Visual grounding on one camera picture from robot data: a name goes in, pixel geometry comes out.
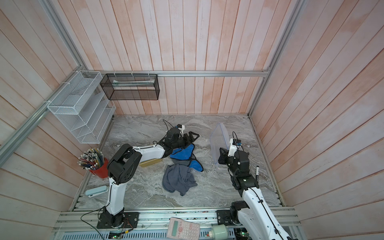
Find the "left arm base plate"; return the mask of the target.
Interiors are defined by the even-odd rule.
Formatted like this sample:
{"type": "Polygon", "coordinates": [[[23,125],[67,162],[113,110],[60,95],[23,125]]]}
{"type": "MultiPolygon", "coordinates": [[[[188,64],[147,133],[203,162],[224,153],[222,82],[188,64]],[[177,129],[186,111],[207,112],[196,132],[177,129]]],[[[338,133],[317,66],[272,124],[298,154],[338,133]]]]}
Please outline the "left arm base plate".
{"type": "Polygon", "coordinates": [[[108,211],[104,211],[99,217],[97,229],[117,229],[121,227],[134,229],[138,225],[139,215],[139,212],[121,211],[113,216],[108,211]]]}

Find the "yellow lunch box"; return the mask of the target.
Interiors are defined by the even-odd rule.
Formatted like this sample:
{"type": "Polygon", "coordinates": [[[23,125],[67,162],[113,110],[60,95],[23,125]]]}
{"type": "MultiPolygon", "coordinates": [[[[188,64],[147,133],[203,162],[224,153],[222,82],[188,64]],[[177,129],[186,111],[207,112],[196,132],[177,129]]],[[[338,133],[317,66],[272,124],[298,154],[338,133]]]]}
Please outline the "yellow lunch box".
{"type": "Polygon", "coordinates": [[[142,168],[145,168],[145,167],[148,167],[148,166],[160,163],[162,161],[163,161],[163,159],[152,159],[152,160],[140,162],[139,166],[142,167],[142,168]]]}

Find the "pink calculator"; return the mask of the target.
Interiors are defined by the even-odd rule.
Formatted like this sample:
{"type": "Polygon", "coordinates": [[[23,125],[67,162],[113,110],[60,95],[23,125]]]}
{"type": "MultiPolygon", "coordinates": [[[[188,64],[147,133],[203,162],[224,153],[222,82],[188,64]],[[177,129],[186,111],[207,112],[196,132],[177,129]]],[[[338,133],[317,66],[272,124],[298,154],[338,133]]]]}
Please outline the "pink calculator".
{"type": "Polygon", "coordinates": [[[173,240],[198,240],[200,237],[200,225],[184,221],[178,218],[170,218],[167,230],[167,238],[173,240]]]}

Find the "black mesh basket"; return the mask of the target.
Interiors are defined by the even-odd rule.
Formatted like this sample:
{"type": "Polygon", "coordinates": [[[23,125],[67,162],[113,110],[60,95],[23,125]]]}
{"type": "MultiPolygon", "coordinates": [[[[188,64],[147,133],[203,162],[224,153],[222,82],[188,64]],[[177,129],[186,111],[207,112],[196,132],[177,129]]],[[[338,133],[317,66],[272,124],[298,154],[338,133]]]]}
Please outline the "black mesh basket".
{"type": "Polygon", "coordinates": [[[160,95],[156,74],[105,74],[101,87],[112,101],[156,101],[160,95]]]}

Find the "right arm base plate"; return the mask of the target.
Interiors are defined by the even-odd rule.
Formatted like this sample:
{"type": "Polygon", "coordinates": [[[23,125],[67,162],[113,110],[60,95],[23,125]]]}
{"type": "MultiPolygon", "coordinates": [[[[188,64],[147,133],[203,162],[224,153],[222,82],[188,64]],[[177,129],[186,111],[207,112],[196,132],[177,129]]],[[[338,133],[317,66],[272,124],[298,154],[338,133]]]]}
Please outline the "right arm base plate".
{"type": "Polygon", "coordinates": [[[218,225],[225,226],[235,226],[240,225],[238,220],[238,211],[230,209],[230,210],[217,210],[217,222],[218,225]]]}

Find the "grey cloth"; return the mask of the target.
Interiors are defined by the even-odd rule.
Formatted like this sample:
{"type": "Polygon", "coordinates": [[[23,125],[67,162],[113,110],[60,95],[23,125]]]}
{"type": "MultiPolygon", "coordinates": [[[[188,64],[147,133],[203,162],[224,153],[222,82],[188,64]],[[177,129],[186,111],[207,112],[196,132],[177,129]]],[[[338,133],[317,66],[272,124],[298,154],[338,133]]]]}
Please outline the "grey cloth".
{"type": "Polygon", "coordinates": [[[166,167],[162,185],[167,192],[177,191],[181,196],[184,196],[190,188],[198,186],[191,169],[179,164],[166,167]]]}

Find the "blue cloth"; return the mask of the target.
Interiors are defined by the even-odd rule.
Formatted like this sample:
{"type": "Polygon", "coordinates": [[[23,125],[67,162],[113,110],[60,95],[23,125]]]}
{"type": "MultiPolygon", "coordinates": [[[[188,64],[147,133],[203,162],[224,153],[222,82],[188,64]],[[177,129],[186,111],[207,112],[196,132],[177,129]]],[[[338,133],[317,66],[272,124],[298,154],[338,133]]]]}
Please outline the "blue cloth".
{"type": "Polygon", "coordinates": [[[175,149],[173,150],[170,158],[173,160],[174,164],[179,164],[192,168],[198,172],[203,172],[204,168],[202,164],[197,160],[193,151],[195,149],[194,144],[190,144],[184,149],[175,149]]]}

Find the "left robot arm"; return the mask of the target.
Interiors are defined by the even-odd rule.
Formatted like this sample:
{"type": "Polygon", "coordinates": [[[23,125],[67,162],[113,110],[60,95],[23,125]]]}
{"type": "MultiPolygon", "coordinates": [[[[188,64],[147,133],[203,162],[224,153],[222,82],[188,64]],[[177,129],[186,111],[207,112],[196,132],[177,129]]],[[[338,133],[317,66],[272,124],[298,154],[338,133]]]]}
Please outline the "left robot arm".
{"type": "Polygon", "coordinates": [[[124,196],[128,181],[134,176],[139,163],[154,159],[163,159],[175,149],[185,149],[200,135],[194,132],[184,133],[185,126],[170,128],[165,136],[155,144],[133,147],[123,144],[107,165],[109,174],[109,197],[103,207],[101,219],[113,228],[124,222],[124,196]]]}

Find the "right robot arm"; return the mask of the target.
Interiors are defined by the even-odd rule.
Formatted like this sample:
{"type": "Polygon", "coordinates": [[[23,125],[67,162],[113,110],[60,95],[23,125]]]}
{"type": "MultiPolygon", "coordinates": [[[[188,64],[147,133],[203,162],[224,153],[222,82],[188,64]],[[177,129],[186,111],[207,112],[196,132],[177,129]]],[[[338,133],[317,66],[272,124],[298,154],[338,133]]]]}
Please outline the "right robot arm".
{"type": "Polygon", "coordinates": [[[272,213],[259,187],[258,177],[250,174],[249,153],[237,149],[220,148],[218,163],[228,167],[233,187],[242,197],[233,202],[230,216],[235,224],[241,224],[252,240],[290,240],[272,213]]]}

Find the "pale green tape roll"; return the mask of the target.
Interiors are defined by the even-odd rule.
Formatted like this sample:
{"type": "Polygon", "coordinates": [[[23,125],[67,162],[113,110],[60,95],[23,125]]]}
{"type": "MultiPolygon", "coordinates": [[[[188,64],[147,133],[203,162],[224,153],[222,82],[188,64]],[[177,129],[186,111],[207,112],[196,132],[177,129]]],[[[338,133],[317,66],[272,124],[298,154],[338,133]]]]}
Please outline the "pale green tape roll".
{"type": "Polygon", "coordinates": [[[225,225],[216,225],[212,226],[211,230],[208,231],[207,236],[213,240],[227,240],[229,234],[225,225]]]}

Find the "black white marker pen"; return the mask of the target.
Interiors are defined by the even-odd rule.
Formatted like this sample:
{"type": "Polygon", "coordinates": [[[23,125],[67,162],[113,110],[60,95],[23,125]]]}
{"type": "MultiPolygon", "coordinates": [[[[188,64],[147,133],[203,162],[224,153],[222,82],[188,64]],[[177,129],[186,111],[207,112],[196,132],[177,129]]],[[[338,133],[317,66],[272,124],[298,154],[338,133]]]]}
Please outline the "black white marker pen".
{"type": "Polygon", "coordinates": [[[257,183],[259,182],[259,170],[260,170],[260,167],[256,166],[255,179],[257,183]]]}

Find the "light blue pencil case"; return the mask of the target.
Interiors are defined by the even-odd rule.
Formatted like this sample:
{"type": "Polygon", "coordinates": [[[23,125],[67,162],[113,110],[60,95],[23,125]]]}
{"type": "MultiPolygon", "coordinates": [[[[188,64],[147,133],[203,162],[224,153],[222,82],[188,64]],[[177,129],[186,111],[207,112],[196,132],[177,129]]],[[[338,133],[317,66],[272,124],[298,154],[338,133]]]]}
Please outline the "light blue pencil case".
{"type": "Polygon", "coordinates": [[[89,189],[85,191],[85,195],[89,198],[101,195],[103,193],[108,192],[109,187],[108,186],[100,186],[97,188],[89,189]]]}

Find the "red pencil cup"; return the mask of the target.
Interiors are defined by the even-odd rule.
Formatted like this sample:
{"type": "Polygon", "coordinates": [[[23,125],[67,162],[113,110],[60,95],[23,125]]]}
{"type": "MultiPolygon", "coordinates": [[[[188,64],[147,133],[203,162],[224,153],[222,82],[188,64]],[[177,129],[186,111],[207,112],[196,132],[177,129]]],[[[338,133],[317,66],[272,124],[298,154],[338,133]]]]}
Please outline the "red pencil cup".
{"type": "Polygon", "coordinates": [[[78,158],[78,165],[80,167],[101,179],[108,177],[108,162],[108,159],[104,157],[98,148],[88,149],[78,158]]]}

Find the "clear lunch box blue rim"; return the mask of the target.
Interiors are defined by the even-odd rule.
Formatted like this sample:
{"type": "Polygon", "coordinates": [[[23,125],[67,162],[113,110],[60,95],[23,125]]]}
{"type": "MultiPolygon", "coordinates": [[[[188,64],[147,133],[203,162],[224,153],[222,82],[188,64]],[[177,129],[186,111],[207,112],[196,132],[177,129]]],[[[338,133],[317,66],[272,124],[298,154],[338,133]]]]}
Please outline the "clear lunch box blue rim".
{"type": "Polygon", "coordinates": [[[218,123],[210,136],[210,144],[211,144],[211,153],[214,165],[218,169],[225,169],[225,165],[219,164],[220,158],[220,148],[224,148],[226,150],[229,149],[230,146],[230,135],[223,123],[218,123]]]}

